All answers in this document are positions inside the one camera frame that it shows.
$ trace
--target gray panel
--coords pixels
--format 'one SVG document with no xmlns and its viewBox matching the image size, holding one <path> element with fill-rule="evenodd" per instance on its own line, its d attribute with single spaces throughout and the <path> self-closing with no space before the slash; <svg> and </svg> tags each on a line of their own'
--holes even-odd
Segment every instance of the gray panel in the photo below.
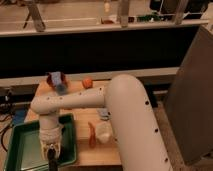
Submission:
<svg viewBox="0 0 213 171">
<path fill-rule="evenodd" d="M 165 110 L 186 164 L 213 150 L 213 35 L 203 27 L 169 90 Z"/>
</svg>

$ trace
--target green tray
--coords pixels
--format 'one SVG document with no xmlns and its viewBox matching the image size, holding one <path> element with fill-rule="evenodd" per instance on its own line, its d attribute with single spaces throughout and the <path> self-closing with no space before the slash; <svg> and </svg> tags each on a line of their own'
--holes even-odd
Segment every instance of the green tray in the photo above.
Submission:
<svg viewBox="0 0 213 171">
<path fill-rule="evenodd" d="M 62 130 L 62 148 L 58 166 L 72 164 L 76 160 L 76 136 L 73 116 L 67 114 L 59 118 L 64 125 Z M 45 171 L 48 163 L 42 159 L 38 121 L 17 125 L 13 128 L 5 171 Z"/>
</svg>

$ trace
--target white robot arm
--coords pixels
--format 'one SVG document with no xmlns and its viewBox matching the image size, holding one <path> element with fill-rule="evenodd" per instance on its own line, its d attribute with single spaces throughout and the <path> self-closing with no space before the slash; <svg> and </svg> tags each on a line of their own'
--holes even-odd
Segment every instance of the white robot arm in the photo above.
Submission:
<svg viewBox="0 0 213 171">
<path fill-rule="evenodd" d="M 106 107 L 117 138 L 125 171 L 171 171 L 172 166 L 146 91 L 130 75 L 114 77 L 107 87 L 88 89 L 64 96 L 35 97 L 31 108 L 39 114 L 40 141 L 45 157 L 48 148 L 60 154 L 61 108 Z"/>
</svg>

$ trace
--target wooden tabletop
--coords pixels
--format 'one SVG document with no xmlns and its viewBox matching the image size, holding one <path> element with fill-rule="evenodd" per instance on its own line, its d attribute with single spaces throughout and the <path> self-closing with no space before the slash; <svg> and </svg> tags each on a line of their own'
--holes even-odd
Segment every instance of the wooden tabletop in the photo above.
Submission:
<svg viewBox="0 0 213 171">
<path fill-rule="evenodd" d="M 106 85 L 107 81 L 95 81 L 93 87 Z M 69 92 L 77 92 L 83 90 L 80 81 L 73 81 L 68 83 Z M 41 82 L 38 86 L 35 96 L 45 94 L 52 91 L 46 82 Z M 89 147 L 90 129 L 88 122 L 94 126 L 101 121 L 97 109 L 72 109 L 61 110 L 60 114 L 72 113 L 76 126 L 77 138 L 77 161 L 75 166 L 101 166 L 101 165 L 121 165 L 118 149 L 113 138 L 106 144 L 101 144 L 97 141 L 95 148 Z M 31 109 L 27 113 L 25 122 L 38 120 L 38 115 Z"/>
</svg>

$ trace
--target floor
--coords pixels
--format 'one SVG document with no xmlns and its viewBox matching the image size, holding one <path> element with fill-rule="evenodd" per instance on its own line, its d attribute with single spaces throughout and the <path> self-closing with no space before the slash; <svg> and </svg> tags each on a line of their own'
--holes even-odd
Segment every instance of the floor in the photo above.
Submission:
<svg viewBox="0 0 213 171">
<path fill-rule="evenodd" d="M 203 167 L 189 167 L 184 165 L 183 159 L 181 157 L 180 151 L 178 149 L 177 143 L 175 141 L 173 132 L 169 125 L 167 116 L 165 114 L 162 102 L 158 102 L 159 107 L 154 109 L 155 116 L 157 118 L 159 128 L 161 134 L 164 139 L 164 143 L 168 150 L 168 154 L 173 166 L 174 171 L 212 171 L 213 170 L 213 162 L 212 165 L 203 166 Z M 6 123 L 0 124 L 0 129 L 4 127 Z M 5 143 L 7 144 L 10 138 L 10 131 L 6 134 Z M 5 151 L 0 146 L 0 170 L 3 169 L 4 160 L 6 157 Z M 63 168 L 61 171 L 68 171 L 69 168 Z M 83 168 L 72 168 L 74 171 L 122 171 L 121 167 L 83 167 Z"/>
<path fill-rule="evenodd" d="M 108 19 L 117 14 L 118 2 L 112 0 L 110 11 L 104 12 L 104 1 L 97 0 L 60 0 L 54 4 L 38 4 L 39 11 L 46 28 L 61 28 L 75 26 L 94 26 L 100 24 L 101 18 Z M 150 0 L 132 0 L 130 16 L 151 14 Z M 23 25 L 28 15 L 26 6 L 0 5 L 0 31 L 23 31 Z M 213 18 L 213 3 L 203 14 L 203 19 Z M 32 29 L 32 20 L 25 30 Z"/>
</svg>

